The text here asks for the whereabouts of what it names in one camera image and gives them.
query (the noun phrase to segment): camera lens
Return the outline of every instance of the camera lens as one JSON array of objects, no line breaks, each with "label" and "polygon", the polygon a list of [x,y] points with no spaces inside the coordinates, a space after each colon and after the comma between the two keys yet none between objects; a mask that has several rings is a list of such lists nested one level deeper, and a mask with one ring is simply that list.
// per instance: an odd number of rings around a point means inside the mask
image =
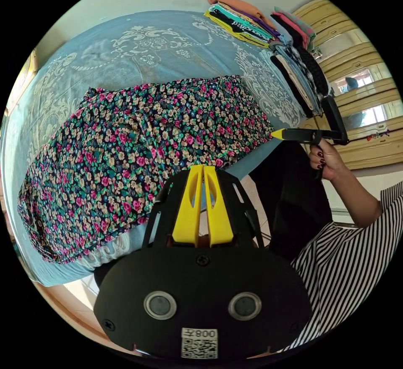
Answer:
[{"label": "camera lens", "polygon": [[145,297],[144,309],[154,319],[167,320],[175,315],[176,302],[170,294],[155,291]]},{"label": "camera lens", "polygon": [[237,320],[246,321],[255,318],[262,308],[259,296],[243,292],[234,296],[228,306],[230,315]]}]

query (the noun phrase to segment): black pants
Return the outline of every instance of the black pants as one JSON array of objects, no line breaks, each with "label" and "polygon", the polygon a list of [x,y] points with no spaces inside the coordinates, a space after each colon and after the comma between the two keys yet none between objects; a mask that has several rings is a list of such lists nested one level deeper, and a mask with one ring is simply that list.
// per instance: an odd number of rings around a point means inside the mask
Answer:
[{"label": "black pants", "polygon": [[332,221],[326,192],[315,174],[308,155],[293,141],[282,141],[249,174],[268,219],[268,248],[290,262]]}]

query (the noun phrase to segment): qr code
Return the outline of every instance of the qr code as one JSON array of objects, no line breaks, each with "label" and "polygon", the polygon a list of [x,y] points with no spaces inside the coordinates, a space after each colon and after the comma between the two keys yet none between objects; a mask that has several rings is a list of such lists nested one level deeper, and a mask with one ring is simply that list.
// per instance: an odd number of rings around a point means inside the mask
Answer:
[{"label": "qr code", "polygon": [[183,338],[182,358],[216,359],[218,357],[218,340],[214,338]]}]

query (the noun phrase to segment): hand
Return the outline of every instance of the hand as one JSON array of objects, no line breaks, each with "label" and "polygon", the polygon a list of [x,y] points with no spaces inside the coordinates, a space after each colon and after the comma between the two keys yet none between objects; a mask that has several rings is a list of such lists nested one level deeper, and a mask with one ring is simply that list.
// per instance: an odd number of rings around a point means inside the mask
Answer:
[{"label": "hand", "polygon": [[334,146],[326,140],[322,139],[318,147],[311,145],[310,148],[311,167],[316,170],[323,168],[324,179],[332,181],[348,170]]}]

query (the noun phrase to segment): orange folded cloth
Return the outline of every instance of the orange folded cloth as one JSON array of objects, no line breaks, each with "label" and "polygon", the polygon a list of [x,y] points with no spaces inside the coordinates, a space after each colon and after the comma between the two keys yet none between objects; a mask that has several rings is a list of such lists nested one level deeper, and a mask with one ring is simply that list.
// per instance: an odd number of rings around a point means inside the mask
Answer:
[{"label": "orange folded cloth", "polygon": [[276,29],[272,21],[268,20],[258,8],[256,8],[252,4],[246,3],[245,1],[242,0],[207,0],[207,1],[211,5],[217,2],[227,4],[231,8],[235,8],[238,11],[248,13],[249,15],[253,15],[261,19],[265,24],[269,25],[274,30]]}]

